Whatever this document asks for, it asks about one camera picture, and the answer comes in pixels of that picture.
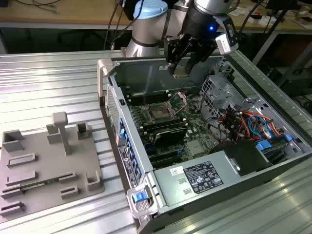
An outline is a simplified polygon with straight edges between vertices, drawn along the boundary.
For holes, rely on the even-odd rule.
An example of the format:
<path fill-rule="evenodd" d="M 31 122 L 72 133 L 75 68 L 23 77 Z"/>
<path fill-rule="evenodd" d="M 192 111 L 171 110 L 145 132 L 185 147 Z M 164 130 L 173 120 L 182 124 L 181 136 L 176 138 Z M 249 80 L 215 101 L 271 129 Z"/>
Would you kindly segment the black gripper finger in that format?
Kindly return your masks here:
<path fill-rule="evenodd" d="M 187 54 L 189 49 L 189 36 L 166 36 L 165 57 L 169 65 L 169 73 L 173 75 L 180 60 Z"/>
<path fill-rule="evenodd" d="M 208 44 L 199 45 L 195 52 L 191 53 L 191 58 L 186 64 L 186 72 L 190 73 L 193 67 L 199 62 L 204 62 L 216 49 L 214 41 Z"/>

